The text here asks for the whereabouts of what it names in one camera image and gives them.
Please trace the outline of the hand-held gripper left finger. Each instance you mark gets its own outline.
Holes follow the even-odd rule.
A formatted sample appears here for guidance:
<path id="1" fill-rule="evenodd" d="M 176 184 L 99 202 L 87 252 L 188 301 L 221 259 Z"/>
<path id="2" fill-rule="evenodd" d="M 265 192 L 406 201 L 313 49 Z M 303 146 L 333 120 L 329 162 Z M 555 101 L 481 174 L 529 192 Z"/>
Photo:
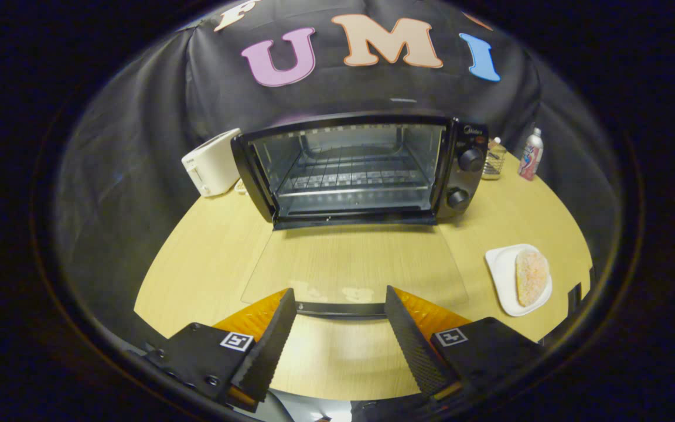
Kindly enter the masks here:
<path id="1" fill-rule="evenodd" d="M 223 406 L 265 401 L 296 316 L 286 288 L 216 324 L 190 323 L 142 356 L 148 366 Z"/>

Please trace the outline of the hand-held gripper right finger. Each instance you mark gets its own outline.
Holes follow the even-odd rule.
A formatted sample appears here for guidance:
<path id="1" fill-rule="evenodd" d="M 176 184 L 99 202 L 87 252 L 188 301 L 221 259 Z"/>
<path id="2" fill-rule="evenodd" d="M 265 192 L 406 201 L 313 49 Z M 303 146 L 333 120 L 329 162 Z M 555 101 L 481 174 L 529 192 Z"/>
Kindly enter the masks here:
<path id="1" fill-rule="evenodd" d="M 471 321 L 393 286 L 384 312 L 429 401 L 479 400 L 546 352 L 499 319 Z"/>

